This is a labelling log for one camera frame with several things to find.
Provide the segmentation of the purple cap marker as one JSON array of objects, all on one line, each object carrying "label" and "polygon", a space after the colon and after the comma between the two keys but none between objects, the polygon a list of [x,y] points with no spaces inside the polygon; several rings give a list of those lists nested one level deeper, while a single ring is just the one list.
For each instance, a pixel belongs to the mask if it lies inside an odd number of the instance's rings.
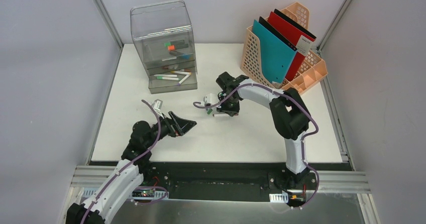
[{"label": "purple cap marker", "polygon": [[180,86],[185,80],[187,80],[190,77],[190,74],[185,75],[179,82],[178,85]]}]

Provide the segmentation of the yellow cap marker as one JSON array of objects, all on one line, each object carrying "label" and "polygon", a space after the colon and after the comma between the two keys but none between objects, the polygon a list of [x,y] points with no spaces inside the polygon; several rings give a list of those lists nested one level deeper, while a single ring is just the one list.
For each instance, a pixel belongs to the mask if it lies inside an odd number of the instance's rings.
[{"label": "yellow cap marker", "polygon": [[174,74],[182,74],[182,75],[191,75],[191,72],[187,72],[187,71],[171,71],[171,73]]}]

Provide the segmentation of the blue cap black highlighter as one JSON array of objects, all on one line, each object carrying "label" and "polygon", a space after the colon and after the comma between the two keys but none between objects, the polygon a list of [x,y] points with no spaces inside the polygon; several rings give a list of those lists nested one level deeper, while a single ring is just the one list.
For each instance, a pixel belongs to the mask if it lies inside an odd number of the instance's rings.
[{"label": "blue cap black highlighter", "polygon": [[169,51],[169,54],[172,55],[172,56],[175,56],[179,59],[189,60],[189,59],[192,58],[192,54],[185,54],[185,53],[182,53],[182,52],[179,52],[179,51],[176,51],[176,50]]}]

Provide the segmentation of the teal folder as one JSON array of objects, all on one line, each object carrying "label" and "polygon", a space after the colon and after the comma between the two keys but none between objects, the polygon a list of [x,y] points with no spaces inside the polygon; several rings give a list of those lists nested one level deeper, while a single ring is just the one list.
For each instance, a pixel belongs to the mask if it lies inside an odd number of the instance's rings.
[{"label": "teal folder", "polygon": [[296,56],[297,48],[263,17],[253,22],[252,33],[260,41],[262,74],[273,84],[281,84]]}]

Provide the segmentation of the orange cap black highlighter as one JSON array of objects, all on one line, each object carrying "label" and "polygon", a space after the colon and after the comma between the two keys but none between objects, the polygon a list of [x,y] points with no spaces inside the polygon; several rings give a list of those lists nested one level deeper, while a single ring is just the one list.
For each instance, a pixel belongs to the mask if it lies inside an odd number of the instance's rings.
[{"label": "orange cap black highlighter", "polygon": [[179,49],[185,49],[188,48],[189,45],[188,44],[175,44],[175,45],[170,45],[167,47],[168,51],[175,51],[175,50],[179,50]]}]

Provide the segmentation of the green cap black highlighter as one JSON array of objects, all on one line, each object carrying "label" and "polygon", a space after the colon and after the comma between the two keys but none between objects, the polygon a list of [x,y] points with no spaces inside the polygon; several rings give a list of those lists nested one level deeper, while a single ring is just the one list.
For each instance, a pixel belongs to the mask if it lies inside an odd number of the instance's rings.
[{"label": "green cap black highlighter", "polygon": [[174,46],[174,45],[182,45],[185,44],[185,40],[176,40],[164,43],[165,47]]}]

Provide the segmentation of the red folder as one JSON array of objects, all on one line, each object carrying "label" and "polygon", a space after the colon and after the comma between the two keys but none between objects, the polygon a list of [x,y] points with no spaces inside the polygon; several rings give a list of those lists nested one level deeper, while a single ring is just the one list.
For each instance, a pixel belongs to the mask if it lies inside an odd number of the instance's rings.
[{"label": "red folder", "polygon": [[297,48],[285,79],[292,81],[298,73],[316,36],[278,9],[270,13],[268,23]]}]

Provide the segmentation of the clear grey drawer organizer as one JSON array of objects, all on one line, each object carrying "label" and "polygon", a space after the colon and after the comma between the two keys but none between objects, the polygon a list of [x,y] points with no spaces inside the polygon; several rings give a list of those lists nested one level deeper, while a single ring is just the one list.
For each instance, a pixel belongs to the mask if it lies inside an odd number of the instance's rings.
[{"label": "clear grey drawer organizer", "polygon": [[[195,90],[197,84],[196,51],[193,27],[183,0],[153,3],[130,10],[131,36],[142,65],[148,75],[152,94]],[[177,51],[192,54],[189,60],[169,54],[164,43],[185,40],[189,47]],[[191,75],[180,86],[179,81],[159,80],[154,74],[174,74],[171,71],[190,69]],[[181,80],[185,75],[176,74]]]}]

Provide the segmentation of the dark red cap marker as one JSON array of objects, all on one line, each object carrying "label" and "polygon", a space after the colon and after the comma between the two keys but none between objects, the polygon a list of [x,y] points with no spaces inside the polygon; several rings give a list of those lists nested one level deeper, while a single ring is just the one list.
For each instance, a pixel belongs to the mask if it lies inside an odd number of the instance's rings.
[{"label": "dark red cap marker", "polygon": [[216,114],[214,114],[213,116],[214,117],[217,117],[217,118],[221,118],[221,117],[236,117],[236,116],[238,116],[239,114],[227,114],[227,113],[216,113]]}]

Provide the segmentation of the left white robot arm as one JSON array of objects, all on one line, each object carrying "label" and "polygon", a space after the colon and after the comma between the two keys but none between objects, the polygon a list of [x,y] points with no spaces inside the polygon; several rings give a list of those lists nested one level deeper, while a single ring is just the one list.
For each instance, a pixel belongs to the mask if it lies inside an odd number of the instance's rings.
[{"label": "left white robot arm", "polygon": [[114,171],[88,199],[68,208],[66,223],[111,223],[131,193],[140,185],[147,186],[152,182],[152,148],[164,137],[181,137],[197,124],[172,111],[168,114],[158,116],[153,125],[146,121],[133,125],[129,143]]}]

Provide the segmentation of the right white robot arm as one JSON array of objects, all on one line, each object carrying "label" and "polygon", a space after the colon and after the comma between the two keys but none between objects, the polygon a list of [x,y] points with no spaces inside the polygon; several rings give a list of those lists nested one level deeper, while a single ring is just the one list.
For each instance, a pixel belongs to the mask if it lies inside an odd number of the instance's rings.
[{"label": "right white robot arm", "polygon": [[309,168],[305,163],[302,140],[311,122],[311,115],[298,91],[294,88],[270,88],[245,75],[234,78],[227,72],[220,74],[216,83],[222,89],[218,94],[217,112],[236,116],[243,100],[253,101],[270,110],[276,131],[285,140],[287,157],[283,178],[290,188],[297,189],[303,185]]}]

